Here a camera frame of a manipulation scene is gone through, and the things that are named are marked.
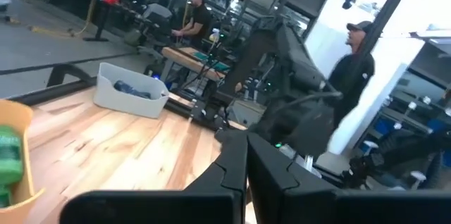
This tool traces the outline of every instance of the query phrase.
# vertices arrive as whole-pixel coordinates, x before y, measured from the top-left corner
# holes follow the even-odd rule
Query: green mat
[[[193,54],[193,56],[195,56],[196,58],[200,59],[203,63],[206,62],[206,60],[208,59],[208,56],[206,54],[203,54],[202,52],[195,52]],[[230,68],[230,66],[227,66],[226,64],[221,63],[221,62],[217,63],[213,67],[214,70],[219,70],[219,71],[226,71],[229,68]]]

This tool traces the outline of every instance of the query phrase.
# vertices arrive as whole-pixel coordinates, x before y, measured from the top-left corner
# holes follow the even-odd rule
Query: man
[[[205,0],[191,0],[194,9],[190,22],[181,30],[173,30],[176,37],[191,37],[191,45],[202,49],[202,39],[206,36],[211,22],[210,11],[205,6]]]
[[[349,30],[346,44],[351,46],[352,53],[341,58],[329,76],[329,82],[332,86],[343,93],[343,98],[333,105],[335,129],[338,128],[341,120],[357,106],[360,95],[374,75],[374,59],[373,56],[369,54],[359,69],[357,82],[348,92],[345,92],[345,88],[349,86],[345,86],[343,81],[346,77],[349,77],[349,74],[354,70],[354,68],[351,67],[355,66],[357,57],[363,55],[358,54],[357,51],[359,50],[365,35],[370,31],[372,26],[373,23],[369,21],[363,21],[356,25],[352,23],[346,25],[346,28]]]

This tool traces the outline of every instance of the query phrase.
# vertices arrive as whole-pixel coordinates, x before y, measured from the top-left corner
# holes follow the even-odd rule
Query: wooden tabletop
[[[151,119],[98,107],[94,91],[33,107],[31,169],[46,192],[26,223],[57,224],[69,199],[94,189],[184,189],[219,155],[214,132],[166,109]]]
[[[165,58],[169,58],[177,64],[185,66],[186,68],[189,68],[190,70],[193,70],[195,72],[200,72],[204,64],[199,62],[194,56],[194,54],[197,53],[198,50],[191,47],[179,48],[179,50],[185,52],[186,54],[182,54],[170,47],[164,47],[162,54]],[[211,68],[206,73],[206,77],[210,80],[218,81],[221,78],[224,78],[225,75],[223,73],[216,72],[213,68]]]

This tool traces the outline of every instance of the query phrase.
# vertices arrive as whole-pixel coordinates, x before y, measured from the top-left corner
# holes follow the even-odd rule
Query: black cap
[[[362,21],[359,24],[348,23],[346,28],[348,30],[361,30],[368,34],[369,30],[373,27],[373,23],[369,20]]]

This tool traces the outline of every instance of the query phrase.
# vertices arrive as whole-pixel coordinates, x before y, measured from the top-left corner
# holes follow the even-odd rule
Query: concrete floor
[[[61,20],[55,15],[42,10],[42,7],[14,0],[8,8],[8,14],[19,19],[21,24],[0,23],[0,70],[40,66],[51,63],[64,63],[86,58],[99,58],[116,54],[126,54],[134,49],[122,43],[122,40],[107,32],[103,36],[110,42],[85,42],[81,38],[58,37],[28,30],[29,25],[44,27],[49,30],[66,31],[68,28],[80,30],[82,25]],[[91,37],[93,31],[84,35]],[[104,62],[127,69],[143,72],[150,59],[146,56],[113,58]],[[83,63],[79,66],[90,75],[96,75],[101,61]],[[45,88],[51,69],[27,73],[0,76],[0,97],[11,97]]]

